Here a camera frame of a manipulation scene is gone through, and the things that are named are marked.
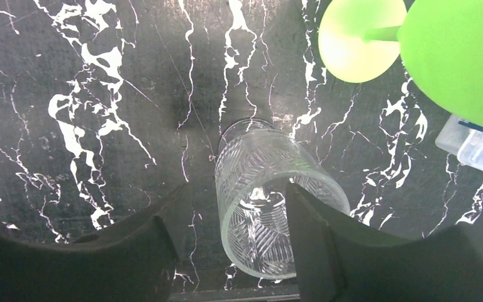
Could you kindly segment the clear ribbed wine glass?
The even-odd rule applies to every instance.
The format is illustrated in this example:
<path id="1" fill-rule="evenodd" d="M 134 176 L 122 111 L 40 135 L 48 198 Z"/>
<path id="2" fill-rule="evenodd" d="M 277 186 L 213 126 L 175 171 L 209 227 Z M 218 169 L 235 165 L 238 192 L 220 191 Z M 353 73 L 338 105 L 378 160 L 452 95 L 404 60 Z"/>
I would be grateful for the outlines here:
<path id="1" fill-rule="evenodd" d="M 296 276 L 286 185 L 295 183 L 342 213 L 343 189 L 309 152 L 268 121 L 245 118 L 224 131 L 214 170 L 221 242 L 241 271 L 261 279 Z"/>

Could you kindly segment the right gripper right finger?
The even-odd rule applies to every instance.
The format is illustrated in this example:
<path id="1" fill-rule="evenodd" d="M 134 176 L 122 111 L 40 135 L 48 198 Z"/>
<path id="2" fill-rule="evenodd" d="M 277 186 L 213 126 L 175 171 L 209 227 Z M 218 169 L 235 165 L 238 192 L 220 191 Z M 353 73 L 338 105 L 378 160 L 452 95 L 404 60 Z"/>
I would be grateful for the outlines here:
<path id="1" fill-rule="evenodd" d="M 301 301 L 483 301 L 483 225 L 408 240 L 297 184 L 286 187 L 286 208 Z"/>

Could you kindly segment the green wine glass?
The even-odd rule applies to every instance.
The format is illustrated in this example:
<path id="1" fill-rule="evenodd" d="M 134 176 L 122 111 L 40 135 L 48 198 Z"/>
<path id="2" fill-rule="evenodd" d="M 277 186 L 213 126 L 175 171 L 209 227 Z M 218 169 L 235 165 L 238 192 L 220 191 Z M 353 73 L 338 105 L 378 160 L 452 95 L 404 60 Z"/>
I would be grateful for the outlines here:
<path id="1" fill-rule="evenodd" d="M 326 69 L 349 83 L 401 59 L 434 103 L 483 126 L 483 1 L 332 1 L 318 48 Z"/>

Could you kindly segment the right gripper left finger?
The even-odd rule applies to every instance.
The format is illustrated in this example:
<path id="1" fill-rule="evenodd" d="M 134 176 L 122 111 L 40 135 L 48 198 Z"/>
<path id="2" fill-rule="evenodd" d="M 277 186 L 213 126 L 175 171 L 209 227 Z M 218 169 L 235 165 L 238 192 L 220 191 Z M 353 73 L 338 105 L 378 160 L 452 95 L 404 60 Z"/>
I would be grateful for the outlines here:
<path id="1" fill-rule="evenodd" d="M 0 234 L 0 301 L 168 301 L 191 206 L 192 187 L 183 183 L 69 244 Z"/>

